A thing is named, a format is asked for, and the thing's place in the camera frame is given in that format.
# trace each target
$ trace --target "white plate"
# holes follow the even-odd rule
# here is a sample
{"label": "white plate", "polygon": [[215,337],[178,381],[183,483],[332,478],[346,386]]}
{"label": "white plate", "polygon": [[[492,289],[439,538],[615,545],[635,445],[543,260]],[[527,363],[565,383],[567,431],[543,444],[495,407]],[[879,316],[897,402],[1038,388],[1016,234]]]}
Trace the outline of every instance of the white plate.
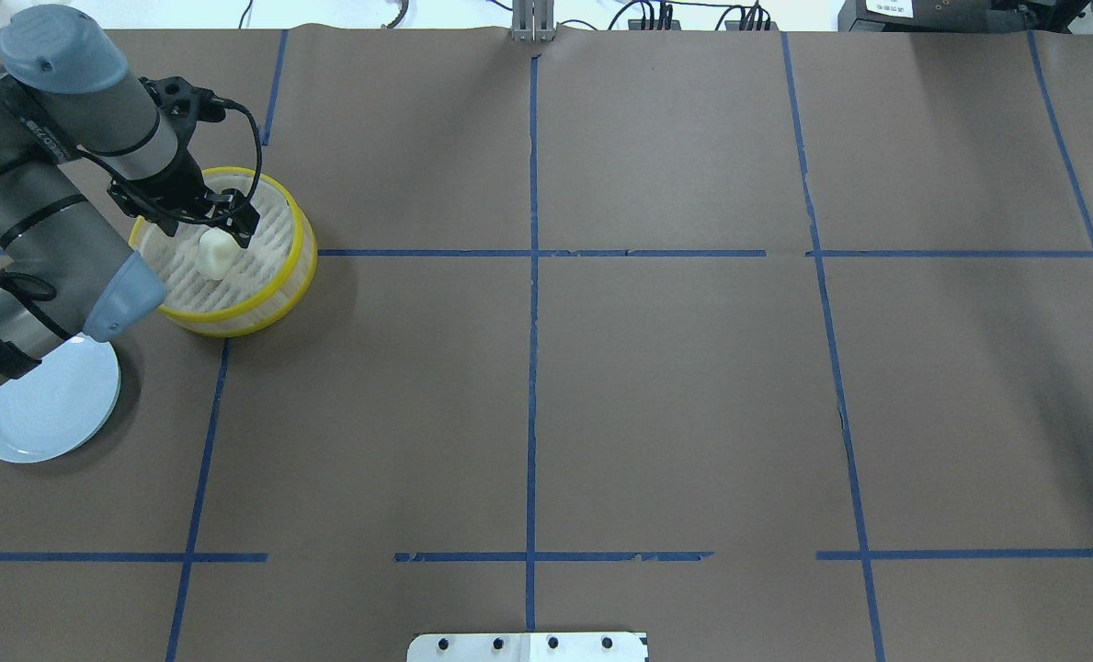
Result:
{"label": "white plate", "polygon": [[0,460],[63,456],[101,430],[120,392],[113,345],[77,335],[22,380],[0,386]]}

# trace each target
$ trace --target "table surface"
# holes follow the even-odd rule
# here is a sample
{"label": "table surface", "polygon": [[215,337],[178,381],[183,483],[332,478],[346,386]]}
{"label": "table surface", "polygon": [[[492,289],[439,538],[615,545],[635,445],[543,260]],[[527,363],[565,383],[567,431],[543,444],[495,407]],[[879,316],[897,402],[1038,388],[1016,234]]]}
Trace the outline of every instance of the table surface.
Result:
{"label": "table surface", "polygon": [[1093,38],[114,38],[272,118],[322,253],[0,462],[0,662],[1093,659]]}

